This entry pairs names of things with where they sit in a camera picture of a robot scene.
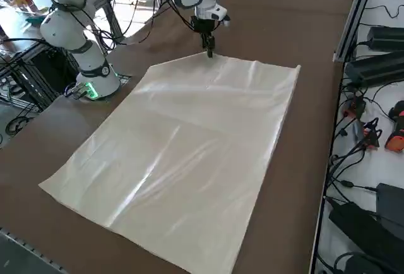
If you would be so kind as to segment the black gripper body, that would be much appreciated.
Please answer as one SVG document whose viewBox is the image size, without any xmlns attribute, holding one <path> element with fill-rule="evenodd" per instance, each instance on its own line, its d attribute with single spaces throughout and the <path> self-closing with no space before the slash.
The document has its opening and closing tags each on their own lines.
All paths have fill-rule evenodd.
<svg viewBox="0 0 404 274">
<path fill-rule="evenodd" d="M 206 34 L 211 35 L 213 31 L 215 31 L 219 25 L 221 24 L 220 21 L 216 20 L 204 20 L 198 18 L 196 16 L 190 17 L 190 22 L 193 30 L 199 34 Z"/>
</svg>

